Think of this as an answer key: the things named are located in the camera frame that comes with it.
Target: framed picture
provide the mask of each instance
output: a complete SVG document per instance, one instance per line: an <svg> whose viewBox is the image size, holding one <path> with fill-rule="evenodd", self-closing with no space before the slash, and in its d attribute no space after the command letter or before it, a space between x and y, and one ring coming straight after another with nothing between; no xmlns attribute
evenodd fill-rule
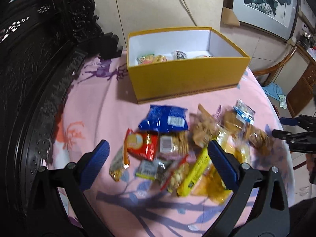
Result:
<svg viewBox="0 0 316 237"><path fill-rule="evenodd" d="M232 9L241 23L288 40L296 25L299 1L228 0L224 6Z"/></svg>

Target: blue cloth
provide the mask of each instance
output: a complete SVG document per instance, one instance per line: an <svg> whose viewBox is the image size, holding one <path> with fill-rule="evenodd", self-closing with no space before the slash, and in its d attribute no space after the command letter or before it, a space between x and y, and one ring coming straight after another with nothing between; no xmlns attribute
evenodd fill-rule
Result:
<svg viewBox="0 0 316 237"><path fill-rule="evenodd" d="M278 101L280 101L279 95L283 95L283 91L282 91L281 87L279 87L275 83L270 83L266 87L262 87L262 89L264 90L264 92L267 95L271 96L272 98L274 98Z"/></svg>

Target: white cord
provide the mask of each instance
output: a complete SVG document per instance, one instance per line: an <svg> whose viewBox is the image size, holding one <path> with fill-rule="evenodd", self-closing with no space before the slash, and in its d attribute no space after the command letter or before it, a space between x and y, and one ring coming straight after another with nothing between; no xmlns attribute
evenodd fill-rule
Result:
<svg viewBox="0 0 316 237"><path fill-rule="evenodd" d="M190 10L189 10L189 8L188 8L188 6L187 6L185 0L179 0L179 1L180 1L181 5L183 6L183 8L184 8L184 9L186 10L186 12L188 13L188 15L189 15L190 19L192 20L193 24L197 27L198 25L196 24L196 22L195 22L195 20L194 20L194 18L193 18L193 16L192 16L192 13L190 12Z"/></svg>

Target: purple deer print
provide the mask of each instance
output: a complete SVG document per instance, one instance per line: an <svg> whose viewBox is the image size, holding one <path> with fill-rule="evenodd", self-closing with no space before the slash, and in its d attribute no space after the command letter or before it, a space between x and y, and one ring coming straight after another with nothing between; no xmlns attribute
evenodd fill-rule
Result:
<svg viewBox="0 0 316 237"><path fill-rule="evenodd" d="M99 67L97 68L96 71L85 71L85 73L91 73L92 75L79 81L79 83L91 78L91 77L102 77L102 78L108 78L108 80L110 80L113 76L116 75L116 79L123 79L125 76L127 76L127 68L126 68L126 63L122 66L119 66L117 69L115 69L114 71L110 72L110 64L111 64L112 60L102 60L100 58L100 63L97 63L97 65L99 65Z"/></svg>

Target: tiled wall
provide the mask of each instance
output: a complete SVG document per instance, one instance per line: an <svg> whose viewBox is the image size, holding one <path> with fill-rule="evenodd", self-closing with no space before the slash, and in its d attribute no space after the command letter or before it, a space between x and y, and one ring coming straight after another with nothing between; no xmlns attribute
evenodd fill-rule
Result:
<svg viewBox="0 0 316 237"><path fill-rule="evenodd" d="M126 48L129 32L173 26L193 26L179 0L94 0L95 13L104 32L118 35ZM211 26L241 47L252 59L252 71L265 69L280 62L290 47L271 35L250 27L222 25L223 0L185 0L198 26ZM298 20L294 35L302 22ZM299 54L282 70L277 82L288 93L307 67Z"/></svg>

